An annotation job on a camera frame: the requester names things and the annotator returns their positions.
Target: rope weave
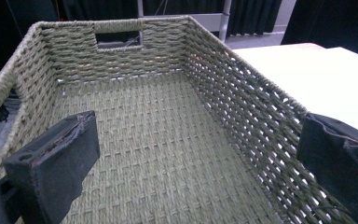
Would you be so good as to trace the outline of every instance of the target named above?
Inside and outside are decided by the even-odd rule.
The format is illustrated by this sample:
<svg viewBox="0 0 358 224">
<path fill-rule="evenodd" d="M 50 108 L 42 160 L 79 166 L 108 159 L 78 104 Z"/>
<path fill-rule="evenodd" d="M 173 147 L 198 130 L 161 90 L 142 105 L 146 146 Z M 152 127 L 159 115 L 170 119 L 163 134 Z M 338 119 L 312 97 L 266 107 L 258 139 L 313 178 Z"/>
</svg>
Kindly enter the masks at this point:
<svg viewBox="0 0 358 224">
<path fill-rule="evenodd" d="M 97 47 L 138 30 L 142 46 Z M 296 160 L 307 110 L 189 17 L 39 22 L 0 73 L 0 105 L 12 87 L 0 163 L 96 111 L 101 158 L 64 223 L 352 223 Z"/>
</svg>

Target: black curtain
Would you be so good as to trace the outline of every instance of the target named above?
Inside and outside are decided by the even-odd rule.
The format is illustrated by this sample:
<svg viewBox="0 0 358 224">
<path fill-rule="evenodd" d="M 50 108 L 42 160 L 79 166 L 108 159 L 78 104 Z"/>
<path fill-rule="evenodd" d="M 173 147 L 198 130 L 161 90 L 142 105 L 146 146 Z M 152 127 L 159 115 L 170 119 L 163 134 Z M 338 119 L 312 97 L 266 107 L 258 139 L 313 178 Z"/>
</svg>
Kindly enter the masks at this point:
<svg viewBox="0 0 358 224">
<path fill-rule="evenodd" d="M 0 70 L 37 21 L 57 21 L 55 0 L 0 0 Z"/>
<path fill-rule="evenodd" d="M 306 42 L 358 53 L 358 0 L 297 0 L 282 44 Z"/>
<path fill-rule="evenodd" d="M 136 0 L 61 0 L 69 21 L 137 18 Z M 282 0 L 232 0 L 227 36 L 272 32 Z M 220 13 L 224 0 L 144 0 L 145 15 Z"/>
</svg>

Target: metal pole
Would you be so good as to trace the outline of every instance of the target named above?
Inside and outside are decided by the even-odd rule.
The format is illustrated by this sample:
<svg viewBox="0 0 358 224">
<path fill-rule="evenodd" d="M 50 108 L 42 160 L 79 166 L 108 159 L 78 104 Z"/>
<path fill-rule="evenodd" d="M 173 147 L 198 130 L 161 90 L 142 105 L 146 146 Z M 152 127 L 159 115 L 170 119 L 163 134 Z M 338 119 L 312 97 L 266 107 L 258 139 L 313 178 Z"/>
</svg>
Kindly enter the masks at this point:
<svg viewBox="0 0 358 224">
<path fill-rule="evenodd" d="M 229 20 L 229 11 L 231 9 L 231 0 L 225 1 L 225 7 L 223 9 L 222 20 L 220 21 L 219 39 L 224 43 L 227 35 L 227 26 Z"/>
<path fill-rule="evenodd" d="M 144 3 L 143 0 L 137 0 L 138 3 L 138 18 L 143 18 L 144 15 Z M 144 32 L 139 31 L 139 43 L 143 45 L 144 43 Z"/>
</svg>

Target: white surface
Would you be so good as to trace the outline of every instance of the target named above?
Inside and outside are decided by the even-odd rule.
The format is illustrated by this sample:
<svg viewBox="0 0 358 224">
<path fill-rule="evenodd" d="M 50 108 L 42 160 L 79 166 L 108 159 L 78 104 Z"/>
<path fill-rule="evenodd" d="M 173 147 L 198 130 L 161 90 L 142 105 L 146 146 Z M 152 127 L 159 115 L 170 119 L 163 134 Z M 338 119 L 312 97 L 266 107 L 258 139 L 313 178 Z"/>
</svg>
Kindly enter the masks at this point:
<svg viewBox="0 0 358 224">
<path fill-rule="evenodd" d="M 234 51 L 309 112 L 358 129 L 358 54 L 343 48 L 302 47 Z"/>
</svg>

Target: black clip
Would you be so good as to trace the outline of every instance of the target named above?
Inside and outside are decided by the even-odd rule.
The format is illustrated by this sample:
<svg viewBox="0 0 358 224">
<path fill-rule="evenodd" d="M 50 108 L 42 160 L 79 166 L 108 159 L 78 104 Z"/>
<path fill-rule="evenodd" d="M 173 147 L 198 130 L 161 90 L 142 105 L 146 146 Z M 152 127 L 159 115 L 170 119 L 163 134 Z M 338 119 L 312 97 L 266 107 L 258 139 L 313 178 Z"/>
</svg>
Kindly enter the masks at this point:
<svg viewBox="0 0 358 224">
<path fill-rule="evenodd" d="M 60 223 L 99 157 L 93 111 L 61 120 L 4 161 L 0 223 Z"/>
</svg>

